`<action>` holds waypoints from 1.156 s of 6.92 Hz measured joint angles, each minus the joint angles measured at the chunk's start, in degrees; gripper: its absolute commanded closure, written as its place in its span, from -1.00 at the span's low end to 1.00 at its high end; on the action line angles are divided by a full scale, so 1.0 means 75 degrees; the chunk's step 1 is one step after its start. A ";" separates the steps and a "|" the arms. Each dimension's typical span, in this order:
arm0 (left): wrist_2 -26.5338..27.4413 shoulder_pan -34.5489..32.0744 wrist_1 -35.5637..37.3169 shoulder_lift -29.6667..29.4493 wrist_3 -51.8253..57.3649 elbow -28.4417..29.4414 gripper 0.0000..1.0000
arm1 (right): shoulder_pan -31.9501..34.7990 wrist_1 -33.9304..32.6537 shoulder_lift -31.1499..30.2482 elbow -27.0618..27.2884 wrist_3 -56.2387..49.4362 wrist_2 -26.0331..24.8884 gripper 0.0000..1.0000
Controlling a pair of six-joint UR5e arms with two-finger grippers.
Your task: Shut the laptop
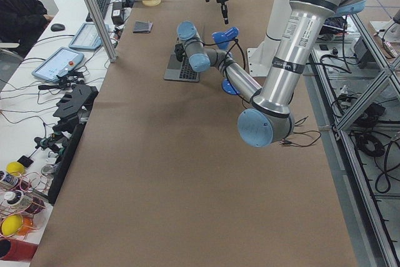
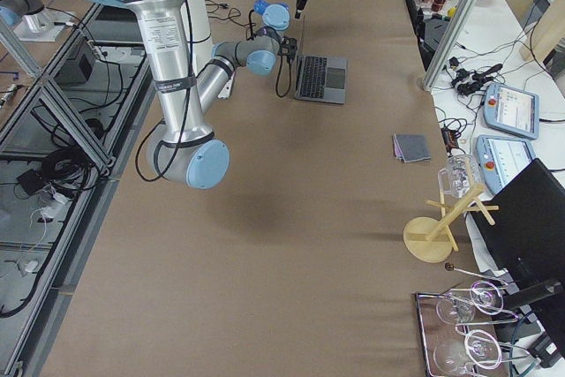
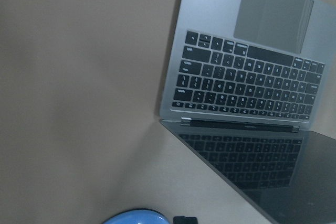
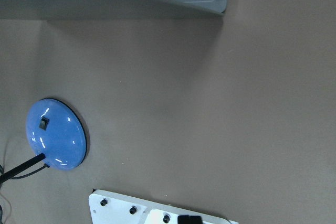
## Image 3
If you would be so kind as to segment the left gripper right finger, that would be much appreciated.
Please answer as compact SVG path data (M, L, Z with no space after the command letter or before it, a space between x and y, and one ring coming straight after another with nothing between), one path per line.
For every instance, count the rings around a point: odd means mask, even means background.
M185 217L185 224L198 224L196 217Z

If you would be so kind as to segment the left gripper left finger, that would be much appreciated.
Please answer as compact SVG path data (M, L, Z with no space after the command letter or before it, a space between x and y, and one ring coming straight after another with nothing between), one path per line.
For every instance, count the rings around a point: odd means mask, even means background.
M173 217L173 224L186 224L186 217L185 216Z

